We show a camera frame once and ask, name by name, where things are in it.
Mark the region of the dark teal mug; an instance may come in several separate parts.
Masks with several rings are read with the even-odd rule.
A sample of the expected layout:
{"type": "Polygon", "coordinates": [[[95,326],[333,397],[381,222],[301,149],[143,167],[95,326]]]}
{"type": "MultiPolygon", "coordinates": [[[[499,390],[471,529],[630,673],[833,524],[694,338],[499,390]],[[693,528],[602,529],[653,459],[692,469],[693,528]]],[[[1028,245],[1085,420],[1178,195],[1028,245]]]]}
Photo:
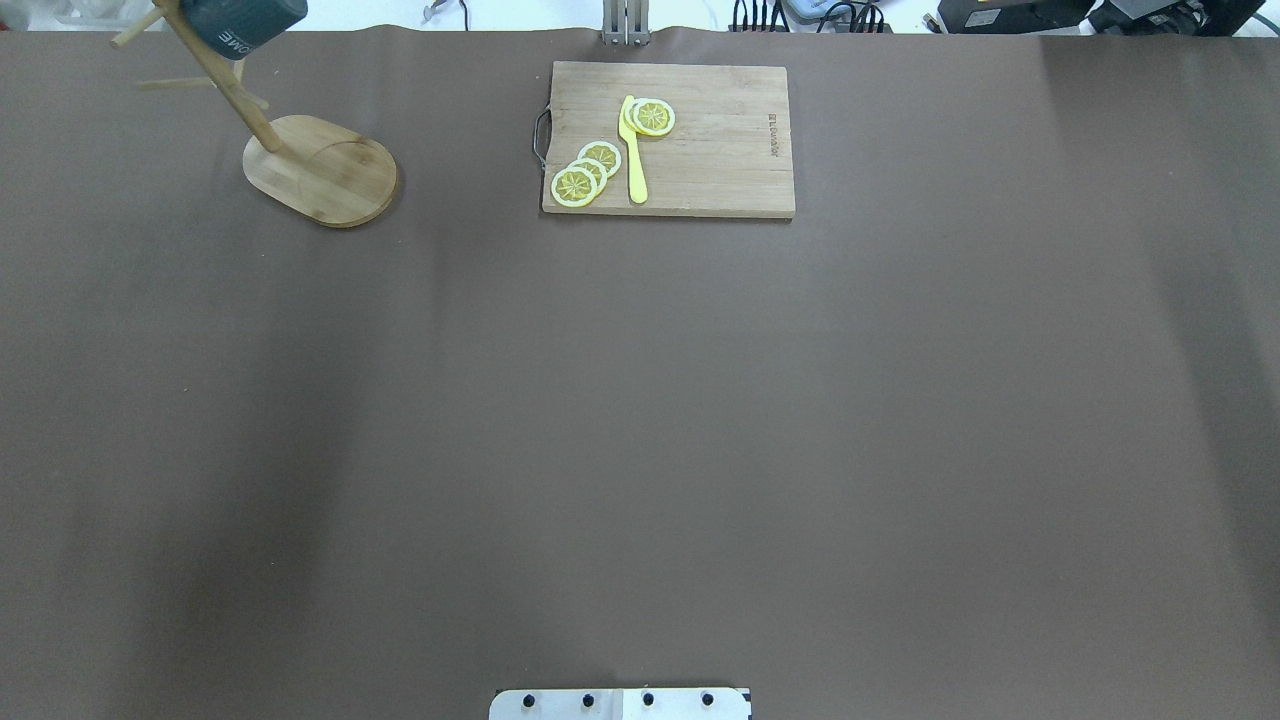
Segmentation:
{"type": "Polygon", "coordinates": [[[298,1],[180,1],[195,33],[219,55],[238,60],[296,26],[308,14],[298,1]]]}

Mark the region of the wooden cup storage rack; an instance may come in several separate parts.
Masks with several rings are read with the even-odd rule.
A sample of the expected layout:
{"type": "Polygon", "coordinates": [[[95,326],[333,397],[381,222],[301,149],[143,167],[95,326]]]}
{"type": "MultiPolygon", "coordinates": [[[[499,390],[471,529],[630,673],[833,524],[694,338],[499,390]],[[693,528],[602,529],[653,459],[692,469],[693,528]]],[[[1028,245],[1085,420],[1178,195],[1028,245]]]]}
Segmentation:
{"type": "Polygon", "coordinates": [[[221,94],[252,138],[242,152],[246,179],[259,191],[320,225],[347,229],[379,218],[396,200],[401,169],[385,146],[311,115],[270,120],[266,102],[243,85],[244,56],[227,59],[192,29],[180,1],[155,1],[110,40],[124,47],[165,22],[202,70],[202,77],[156,82],[156,87],[209,85],[221,94]]]}

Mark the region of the yellow plastic knife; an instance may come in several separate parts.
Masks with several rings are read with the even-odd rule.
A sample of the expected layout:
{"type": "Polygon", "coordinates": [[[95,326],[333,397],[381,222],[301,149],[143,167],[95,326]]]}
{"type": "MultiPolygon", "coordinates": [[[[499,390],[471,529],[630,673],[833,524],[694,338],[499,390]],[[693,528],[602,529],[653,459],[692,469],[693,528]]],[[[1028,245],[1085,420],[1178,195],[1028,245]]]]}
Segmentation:
{"type": "Polygon", "coordinates": [[[630,201],[643,205],[648,201],[649,192],[646,177],[640,156],[637,132],[628,120],[628,113],[635,101],[635,96],[626,95],[620,106],[617,135],[623,141],[627,155],[627,186],[630,201]]]}

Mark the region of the wooden cutting board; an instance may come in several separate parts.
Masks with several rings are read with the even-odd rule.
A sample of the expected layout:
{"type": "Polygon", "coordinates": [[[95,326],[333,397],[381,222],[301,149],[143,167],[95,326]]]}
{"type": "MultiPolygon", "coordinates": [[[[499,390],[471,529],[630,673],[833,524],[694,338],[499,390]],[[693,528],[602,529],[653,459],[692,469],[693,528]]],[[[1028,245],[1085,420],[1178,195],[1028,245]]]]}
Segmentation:
{"type": "Polygon", "coordinates": [[[617,174],[579,214],[791,219],[796,213],[788,73],[782,67],[557,61],[550,72],[550,140],[541,206],[552,177],[595,141],[622,152],[617,174]],[[657,97],[676,113],[663,137],[637,135],[648,201],[630,201],[627,155],[617,135],[626,95],[657,97]]]}

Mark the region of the lemon slice on knife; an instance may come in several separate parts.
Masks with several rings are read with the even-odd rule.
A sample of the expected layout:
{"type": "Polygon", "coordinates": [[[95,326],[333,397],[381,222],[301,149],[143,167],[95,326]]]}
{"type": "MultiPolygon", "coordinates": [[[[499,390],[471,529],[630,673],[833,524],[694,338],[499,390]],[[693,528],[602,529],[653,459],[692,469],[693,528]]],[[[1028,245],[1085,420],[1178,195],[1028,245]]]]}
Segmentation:
{"type": "Polygon", "coordinates": [[[667,136],[676,123],[675,109],[657,97],[634,97],[623,118],[637,135],[649,137],[667,136]]]}

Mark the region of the aluminium frame post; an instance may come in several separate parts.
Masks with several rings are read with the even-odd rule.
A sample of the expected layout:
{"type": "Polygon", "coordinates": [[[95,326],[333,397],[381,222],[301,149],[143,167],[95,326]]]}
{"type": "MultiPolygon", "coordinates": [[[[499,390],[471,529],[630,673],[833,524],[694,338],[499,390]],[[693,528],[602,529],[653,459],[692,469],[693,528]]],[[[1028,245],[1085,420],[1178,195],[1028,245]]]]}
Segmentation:
{"type": "Polygon", "coordinates": [[[648,0],[604,0],[602,3],[602,42],[612,47],[649,45],[650,3],[648,0]]]}

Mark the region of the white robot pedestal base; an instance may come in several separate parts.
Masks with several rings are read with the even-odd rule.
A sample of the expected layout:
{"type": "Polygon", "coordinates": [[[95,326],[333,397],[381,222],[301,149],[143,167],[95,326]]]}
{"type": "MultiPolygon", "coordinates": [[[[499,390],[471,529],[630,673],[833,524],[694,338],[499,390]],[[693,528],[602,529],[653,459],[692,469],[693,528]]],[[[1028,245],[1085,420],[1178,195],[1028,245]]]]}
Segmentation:
{"type": "Polygon", "coordinates": [[[751,719],[749,689],[635,687],[509,689],[489,719],[751,719]]]}

